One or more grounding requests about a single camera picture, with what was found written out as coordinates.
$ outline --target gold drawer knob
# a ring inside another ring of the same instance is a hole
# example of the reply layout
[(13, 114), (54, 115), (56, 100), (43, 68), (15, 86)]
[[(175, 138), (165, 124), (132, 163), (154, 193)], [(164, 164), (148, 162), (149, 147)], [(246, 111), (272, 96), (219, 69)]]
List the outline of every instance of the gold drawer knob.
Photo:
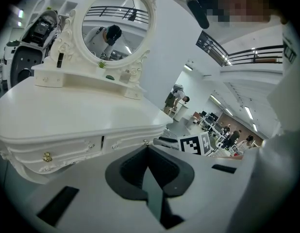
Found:
[(52, 161), (51, 154), (49, 152), (45, 152), (44, 155), (43, 155), (43, 160), (46, 161), (46, 162)]

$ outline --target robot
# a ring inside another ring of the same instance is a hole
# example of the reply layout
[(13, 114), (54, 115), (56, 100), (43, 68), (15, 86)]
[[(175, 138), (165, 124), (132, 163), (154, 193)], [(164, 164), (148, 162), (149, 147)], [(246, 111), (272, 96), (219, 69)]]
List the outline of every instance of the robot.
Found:
[(4, 90), (33, 76), (32, 66), (41, 64), (48, 55), (58, 33), (58, 26), (57, 12), (46, 10), (28, 25), (20, 40), (6, 44), (2, 67)]

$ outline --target small potted plant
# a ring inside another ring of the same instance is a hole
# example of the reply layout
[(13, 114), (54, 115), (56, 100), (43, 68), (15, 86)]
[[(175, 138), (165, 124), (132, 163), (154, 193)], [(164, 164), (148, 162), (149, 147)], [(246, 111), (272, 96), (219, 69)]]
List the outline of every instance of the small potted plant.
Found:
[(102, 76), (105, 73), (107, 63), (104, 61), (99, 61), (98, 66), (96, 68), (96, 74)]

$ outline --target balcony railing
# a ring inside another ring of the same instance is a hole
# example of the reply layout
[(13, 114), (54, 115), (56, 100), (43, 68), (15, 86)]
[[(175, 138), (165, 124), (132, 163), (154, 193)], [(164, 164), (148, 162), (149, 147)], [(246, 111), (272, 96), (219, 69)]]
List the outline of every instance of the balcony railing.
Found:
[(130, 7), (93, 6), (88, 10), (86, 16), (120, 17), (128, 21), (138, 21), (146, 24), (149, 23), (149, 15), (147, 11)]
[(252, 48), (235, 53), (227, 53), (226, 50), (209, 34), (202, 31), (196, 45), (209, 54), (219, 65), (232, 66), (240, 64), (281, 64), (283, 45)]

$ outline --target green plant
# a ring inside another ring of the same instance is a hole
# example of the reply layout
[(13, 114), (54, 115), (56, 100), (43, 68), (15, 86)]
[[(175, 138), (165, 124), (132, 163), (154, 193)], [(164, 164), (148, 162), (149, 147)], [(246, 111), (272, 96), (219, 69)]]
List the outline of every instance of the green plant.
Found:
[(106, 62), (104, 62), (104, 61), (102, 61), (102, 60), (98, 62), (98, 67), (100, 67), (100, 68), (102, 68), (102, 69), (105, 69), (105, 68), (106, 68), (106, 65), (107, 65)]

